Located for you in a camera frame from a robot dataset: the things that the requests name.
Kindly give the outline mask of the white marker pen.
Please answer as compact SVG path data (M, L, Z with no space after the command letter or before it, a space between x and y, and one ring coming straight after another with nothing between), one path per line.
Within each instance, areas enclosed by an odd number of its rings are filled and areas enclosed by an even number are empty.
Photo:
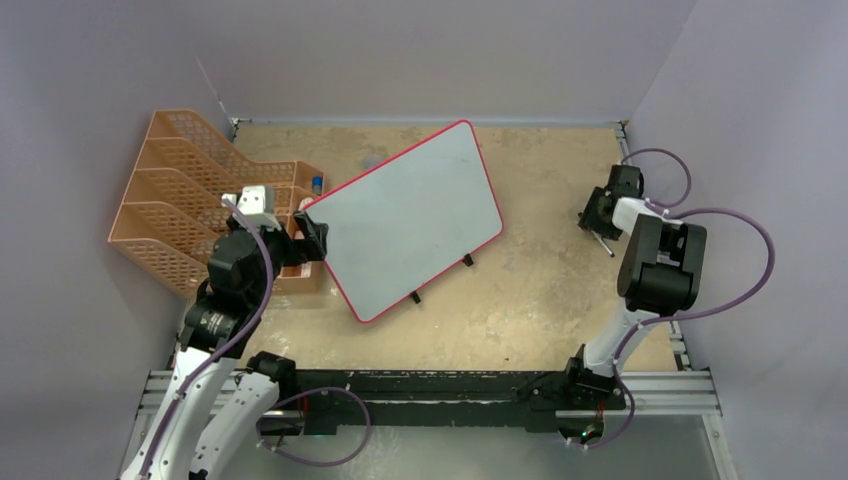
M611 247L607 244L606 240L604 239L604 237L603 237L601 234L599 234L599 233L597 233L597 232L593 232L593 236L595 237L595 239L597 240L597 242L598 242L598 243L602 246L602 248L604 249L604 251L605 251L605 252L606 252L606 253L607 253L607 254L608 254L611 258L615 258L615 257L616 257L616 254L615 254L614 250L613 250L613 249L612 249L612 248L611 248Z

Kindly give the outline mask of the red-framed whiteboard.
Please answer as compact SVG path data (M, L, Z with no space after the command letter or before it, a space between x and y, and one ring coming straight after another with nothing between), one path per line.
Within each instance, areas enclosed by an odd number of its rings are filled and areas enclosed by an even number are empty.
M305 208L324 263L369 323L499 236L503 216L474 126L458 120Z

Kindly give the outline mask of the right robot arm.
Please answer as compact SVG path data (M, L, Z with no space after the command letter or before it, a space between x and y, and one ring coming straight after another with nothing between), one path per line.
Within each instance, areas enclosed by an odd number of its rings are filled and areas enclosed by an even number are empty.
M616 281L618 307L601 333L569 359L561 381L564 399L576 407L613 395L619 388L615 374L652 322L690 309L699 292L706 229L663 217L642 194L640 169L614 165L579 216L578 227L600 243L622 235L628 243Z

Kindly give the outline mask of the orange plastic file organizer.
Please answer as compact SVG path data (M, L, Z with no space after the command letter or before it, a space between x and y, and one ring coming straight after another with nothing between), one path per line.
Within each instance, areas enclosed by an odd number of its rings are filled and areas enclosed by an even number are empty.
M214 240L227 230L224 193L269 185L274 214L292 237L293 213L315 199L311 180L324 173L303 161L255 162L199 113L153 113L108 241L183 298L206 278Z

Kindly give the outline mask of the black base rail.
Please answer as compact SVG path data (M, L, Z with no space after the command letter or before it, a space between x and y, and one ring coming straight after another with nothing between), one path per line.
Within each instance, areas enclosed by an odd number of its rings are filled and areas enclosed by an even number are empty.
M717 414L706 372L625 373L614 394L583 402L567 392L563 371L267 369L268 417L302 421L308 435L340 426L522 428L592 442L633 415Z

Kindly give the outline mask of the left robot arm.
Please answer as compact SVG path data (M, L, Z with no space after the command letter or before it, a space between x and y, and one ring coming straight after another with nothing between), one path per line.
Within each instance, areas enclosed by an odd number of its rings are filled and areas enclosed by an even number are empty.
M236 394L218 413L212 411L261 321L276 276L285 267L326 256L328 225L304 212L295 219L301 239L291 238L266 214L236 211L228 218L228 230L207 262L208 277L186 313L166 398L122 478L209 479L262 410L295 402L294 363L259 354Z

